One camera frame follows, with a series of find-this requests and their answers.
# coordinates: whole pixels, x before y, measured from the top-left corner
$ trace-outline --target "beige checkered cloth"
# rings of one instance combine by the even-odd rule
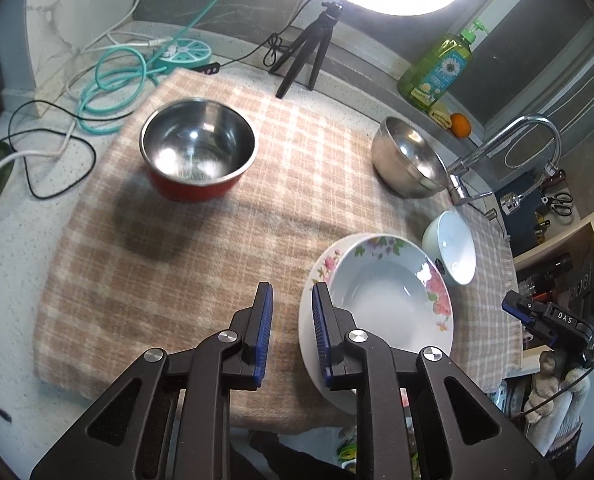
[[[242,110],[259,155],[223,199],[171,202],[155,192],[138,148],[156,108],[202,96]],[[130,117],[90,178],[65,228],[39,305],[39,378],[96,398],[148,348],[194,348],[250,306],[259,281],[275,289],[266,379],[233,392],[235,426],[296,433],[347,424],[315,389],[301,360],[298,310],[314,262],[334,241],[392,232],[419,243],[451,207],[446,192],[402,200],[373,172],[365,132],[225,76],[171,75]],[[477,274],[451,291],[452,357],[485,391],[520,366],[521,331],[501,309],[516,286],[510,247],[472,208]]]

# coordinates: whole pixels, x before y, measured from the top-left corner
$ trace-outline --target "pink flower pattern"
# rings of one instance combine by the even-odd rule
[[[370,256],[381,260],[384,255],[389,256],[395,254],[399,256],[401,250],[407,246],[403,240],[395,240],[394,238],[376,237],[371,238],[365,242],[367,249],[370,251]],[[365,254],[365,250],[360,245],[355,249],[355,257],[360,258]],[[339,261],[341,260],[342,253],[339,250],[328,254],[324,258],[322,266],[317,269],[317,278],[312,279],[313,285],[317,282],[325,282],[330,285],[330,278],[334,270],[337,268]],[[442,277],[439,272],[429,264],[431,278],[424,285],[426,287],[426,294],[428,300],[433,304],[433,312],[437,316],[441,316],[445,319],[437,321],[437,327],[440,332],[447,332],[448,320],[452,316],[452,308],[450,306],[450,296],[446,290],[446,286],[443,283]]]
[[[428,299],[433,302],[433,312],[437,316],[443,316],[446,319],[442,322],[437,322],[437,326],[441,332],[446,332],[448,327],[446,322],[452,316],[452,309],[450,307],[450,296],[443,284],[442,277],[434,267],[431,267],[431,278],[426,282],[426,290]]]
[[[330,285],[330,278],[333,271],[337,268],[341,256],[341,251],[337,249],[324,258],[324,264],[317,269],[318,278],[313,278],[312,280],[313,285],[317,282],[324,282],[327,285]]]
[[[399,393],[401,394],[401,404],[404,406],[404,408],[410,406],[410,401],[408,400],[408,394],[406,392],[406,389],[401,388]]]

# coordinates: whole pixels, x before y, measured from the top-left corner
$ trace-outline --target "sink faucet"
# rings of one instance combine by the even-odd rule
[[[457,160],[457,162],[450,165],[446,171],[448,172],[448,192],[450,193],[450,199],[456,206],[464,205],[474,200],[479,200],[485,196],[492,195],[493,192],[481,193],[477,196],[471,196],[466,189],[465,184],[462,181],[462,177],[468,173],[468,170],[483,157],[488,155],[492,150],[499,147],[506,140],[511,139],[524,127],[531,124],[542,124],[542,126],[550,129],[552,136],[555,140],[555,153],[552,155],[543,170],[543,174],[540,179],[530,186],[525,192],[517,194],[515,192],[509,193],[502,197],[501,207],[504,213],[509,215],[516,211],[522,203],[522,200],[526,198],[530,193],[535,191],[541,184],[557,173],[557,165],[561,158],[561,134],[557,130],[557,126],[547,117],[540,114],[529,114],[516,118],[512,123],[508,124],[499,133],[488,139],[474,152],[466,155],[463,158]]]

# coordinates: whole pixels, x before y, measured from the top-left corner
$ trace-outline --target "green bottle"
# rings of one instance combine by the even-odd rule
[[[472,60],[470,46],[477,38],[476,31],[488,32],[477,20],[472,25],[459,36],[446,34],[401,76],[397,90],[411,105],[427,112],[466,69]]]

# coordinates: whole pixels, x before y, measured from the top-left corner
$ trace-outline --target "faucet handle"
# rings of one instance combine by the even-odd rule
[[[485,193],[480,193],[475,196],[470,196],[470,192],[466,188],[460,176],[451,174],[448,176],[448,180],[450,182],[450,184],[448,184],[448,193],[450,194],[450,200],[452,200],[452,203],[455,204],[457,207],[460,205],[469,204],[470,202],[475,202],[475,200],[479,200],[481,198],[493,194],[492,191],[487,191]]]

